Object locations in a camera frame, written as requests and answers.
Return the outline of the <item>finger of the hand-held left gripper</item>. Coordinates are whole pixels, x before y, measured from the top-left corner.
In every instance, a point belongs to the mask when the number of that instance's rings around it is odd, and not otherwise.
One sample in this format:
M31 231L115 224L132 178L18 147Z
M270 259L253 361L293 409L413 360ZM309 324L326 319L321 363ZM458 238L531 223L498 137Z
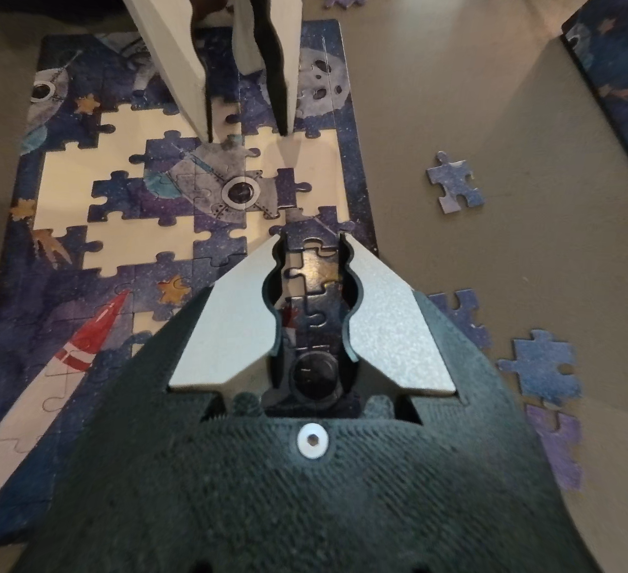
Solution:
M302 0L250 0L254 35L264 60L266 87L279 133L294 130L296 116Z
M207 72L195 46L190 0L123 0L179 111L204 143L212 141Z

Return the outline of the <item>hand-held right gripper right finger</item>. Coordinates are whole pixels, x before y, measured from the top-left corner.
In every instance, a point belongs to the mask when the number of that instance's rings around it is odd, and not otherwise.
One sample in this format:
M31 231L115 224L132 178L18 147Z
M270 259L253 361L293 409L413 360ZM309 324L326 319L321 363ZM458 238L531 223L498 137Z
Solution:
M357 302L343 322L345 351L357 364L360 399L453 396L456 388L412 287L350 234L346 273Z

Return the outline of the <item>blue jigsaw puzzle piece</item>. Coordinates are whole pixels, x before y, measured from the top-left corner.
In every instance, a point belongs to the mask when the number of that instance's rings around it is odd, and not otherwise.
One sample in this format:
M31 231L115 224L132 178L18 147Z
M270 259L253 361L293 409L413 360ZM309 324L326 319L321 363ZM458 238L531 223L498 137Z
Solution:
M449 305L447 295L437 293L428 295L428 299L460 329L480 350L492 347L492 338L488 329L475 319L475 312L479 310L479 302L475 291L471 288L455 291L458 306Z
M533 396L560 406L565 399L582 397L582 386L574 373L563 374L561 365L575 364L569 342L556 341L549 331L531 330L530 339L513 340L514 359L499 359L497 368L516 373L523 396Z
M451 161L445 152L437 152L436 159L439 165L428 169L427 176L432 185L440 185L444 191L444 195L438 199L444 214L461 210L459 197L464 198L469 208L480 207L485 203L481 191L467 182L474 178L467 161Z

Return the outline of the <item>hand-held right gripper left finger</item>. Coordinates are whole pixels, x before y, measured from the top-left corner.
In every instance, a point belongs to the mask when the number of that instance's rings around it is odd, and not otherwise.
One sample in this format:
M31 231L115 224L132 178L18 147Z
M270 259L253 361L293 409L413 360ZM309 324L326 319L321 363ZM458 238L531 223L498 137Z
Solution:
M281 347L285 247L271 236L219 278L169 380L174 391L263 394Z

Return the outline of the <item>illustrated puzzle box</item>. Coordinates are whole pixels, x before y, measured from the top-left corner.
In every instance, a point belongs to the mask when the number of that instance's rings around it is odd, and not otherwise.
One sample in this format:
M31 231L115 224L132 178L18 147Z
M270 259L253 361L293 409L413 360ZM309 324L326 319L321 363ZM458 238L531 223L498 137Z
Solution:
M588 0L561 41L627 151L627 0Z

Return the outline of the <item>space jigsaw puzzle board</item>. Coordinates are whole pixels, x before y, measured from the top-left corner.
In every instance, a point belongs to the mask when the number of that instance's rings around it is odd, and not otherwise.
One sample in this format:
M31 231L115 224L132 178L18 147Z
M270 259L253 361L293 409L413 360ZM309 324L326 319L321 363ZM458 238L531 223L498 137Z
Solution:
M227 176L156 73L140 35L42 43L1 260L1 545L25 541L109 380L150 333L285 223L352 232L378 252L340 24L303 25L295 132L282 140L265 74L241 75L231 28L203 29L214 136L259 156Z

